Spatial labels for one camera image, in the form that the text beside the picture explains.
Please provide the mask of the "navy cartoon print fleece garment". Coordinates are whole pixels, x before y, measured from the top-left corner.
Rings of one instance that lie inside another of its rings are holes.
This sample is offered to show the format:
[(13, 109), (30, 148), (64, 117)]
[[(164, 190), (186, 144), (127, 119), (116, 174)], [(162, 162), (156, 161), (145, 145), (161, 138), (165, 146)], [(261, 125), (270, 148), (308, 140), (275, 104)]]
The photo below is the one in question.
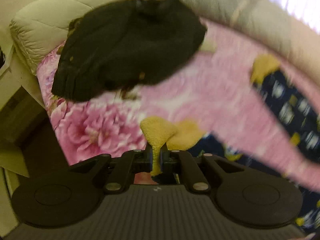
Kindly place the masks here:
[[(319, 114), (281, 71), (280, 62), (270, 54), (257, 56), (253, 62), (250, 82), (287, 131), (290, 143), (308, 160), (319, 163)], [(205, 135), (192, 121), (173, 124), (158, 116), (151, 116), (141, 121), (140, 128), (153, 150), (151, 175), (154, 180), (162, 176), (160, 149), (163, 145), (167, 145), (170, 150), (187, 150), (194, 156), (198, 156), (201, 150), (213, 151), (230, 161), (276, 174), (267, 166), (223, 145), (214, 136)]]

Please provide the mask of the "pink floral bed blanket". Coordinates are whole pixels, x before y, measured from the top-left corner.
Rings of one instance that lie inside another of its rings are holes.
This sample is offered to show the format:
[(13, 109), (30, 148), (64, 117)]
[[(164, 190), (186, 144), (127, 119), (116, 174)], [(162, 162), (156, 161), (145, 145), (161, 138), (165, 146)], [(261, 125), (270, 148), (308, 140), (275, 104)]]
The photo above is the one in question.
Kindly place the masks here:
[(53, 50), (37, 68), (37, 78), (57, 140), (69, 164), (101, 153), (113, 157), (143, 148), (140, 122), (160, 116), (171, 122), (193, 120), (227, 146), (319, 190), (319, 165), (306, 160), (249, 81), (254, 59), (267, 46), (217, 23), (206, 21), (215, 53), (197, 53), (163, 83), (137, 87), (137, 100), (104, 93), (73, 103), (51, 93), (59, 55)]

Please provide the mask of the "black garment on bed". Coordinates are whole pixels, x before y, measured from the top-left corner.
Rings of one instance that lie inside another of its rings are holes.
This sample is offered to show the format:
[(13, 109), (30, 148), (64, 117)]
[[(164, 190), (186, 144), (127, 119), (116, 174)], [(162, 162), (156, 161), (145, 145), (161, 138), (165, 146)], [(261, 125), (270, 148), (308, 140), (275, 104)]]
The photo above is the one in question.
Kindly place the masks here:
[(180, 71), (204, 42), (207, 27), (180, 0), (117, 0), (73, 19), (52, 94), (84, 102), (105, 91), (126, 99)]

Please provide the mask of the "white bedside furniture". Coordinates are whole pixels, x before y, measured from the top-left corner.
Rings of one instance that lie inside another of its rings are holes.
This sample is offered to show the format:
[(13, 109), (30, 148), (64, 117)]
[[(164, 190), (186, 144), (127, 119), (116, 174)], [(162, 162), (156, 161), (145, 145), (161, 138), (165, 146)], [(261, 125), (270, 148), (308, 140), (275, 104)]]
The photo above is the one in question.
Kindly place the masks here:
[(26, 85), (34, 85), (36, 77), (24, 69), (14, 48), (5, 48), (5, 63), (1, 67), (1, 237), (12, 231), (19, 221), (11, 206), (13, 191), (20, 177), (29, 171), (20, 146), (44, 119), (43, 103), (37, 102)]

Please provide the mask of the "cream quilted duvet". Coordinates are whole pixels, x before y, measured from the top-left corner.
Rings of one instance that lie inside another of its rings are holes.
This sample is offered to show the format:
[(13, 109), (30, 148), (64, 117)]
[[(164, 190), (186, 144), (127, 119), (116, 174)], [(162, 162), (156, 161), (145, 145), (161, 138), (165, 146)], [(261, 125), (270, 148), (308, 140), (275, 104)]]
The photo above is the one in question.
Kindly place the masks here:
[[(115, 0), (37, 0), (10, 22), (15, 48), (35, 74), (39, 63), (67, 37), (71, 20)], [(319, 83), (319, 35), (268, 0), (181, 0), (196, 14), (267, 45)]]

